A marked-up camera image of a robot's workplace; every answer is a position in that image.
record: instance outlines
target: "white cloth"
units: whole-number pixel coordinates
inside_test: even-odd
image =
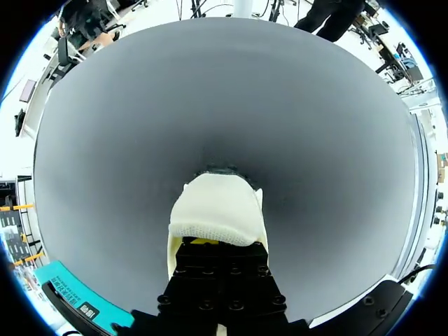
[[[184,186],[171,210],[168,273],[176,268],[182,237],[218,240],[236,246],[261,242],[267,251],[263,191],[241,177],[205,173]]]

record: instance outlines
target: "white pole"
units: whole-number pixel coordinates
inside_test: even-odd
[[[233,17],[250,19],[252,17],[252,3],[253,0],[234,0]]]

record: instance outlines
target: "computer screen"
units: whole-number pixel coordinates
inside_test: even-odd
[[[25,84],[25,87],[23,88],[22,94],[20,95],[19,100],[21,102],[27,103],[31,99],[31,96],[33,95],[34,88],[36,87],[36,81],[35,80],[27,80],[27,83]]]

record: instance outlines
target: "gray curved backdrop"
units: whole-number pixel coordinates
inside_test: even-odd
[[[390,272],[410,223],[405,105],[319,37],[188,20],[100,50],[55,86],[38,134],[38,219],[52,259],[127,310],[157,313],[169,213],[207,164],[264,191],[269,263],[290,320]]]

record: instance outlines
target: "screw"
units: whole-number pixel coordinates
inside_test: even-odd
[[[239,270],[238,267],[232,267],[232,269],[230,270],[230,273],[232,275],[238,275],[238,274],[241,274],[241,271]]]
[[[365,306],[372,306],[375,303],[375,300],[373,300],[373,297],[366,296],[363,298],[363,304]]]
[[[201,310],[212,310],[214,307],[210,300],[204,300],[199,304]]]
[[[278,296],[274,297],[274,299],[272,300],[272,303],[274,305],[284,305],[285,302],[286,302],[286,297],[284,297],[283,295],[278,295]]]
[[[377,310],[377,316],[380,319],[384,319],[389,313],[385,309],[378,309]]]
[[[121,325],[118,323],[111,323],[111,327],[113,331],[116,331],[117,333],[123,329]]]
[[[169,305],[171,302],[169,301],[169,297],[167,297],[166,295],[159,295],[159,297],[157,298],[157,301],[161,304],[161,305]]]
[[[185,273],[185,272],[187,272],[187,270],[186,270],[185,268],[181,268],[181,267],[177,267],[177,268],[174,270],[174,273],[175,273],[175,274],[180,274],[180,273]]]
[[[203,274],[212,275],[214,271],[211,268],[206,268],[202,271]]]
[[[267,275],[267,272],[269,271],[269,269],[267,268],[267,266],[261,265],[258,266],[258,273],[263,277],[265,275]]]
[[[239,300],[233,300],[230,304],[229,304],[229,309],[230,310],[242,310],[244,308],[244,304],[239,301]]]

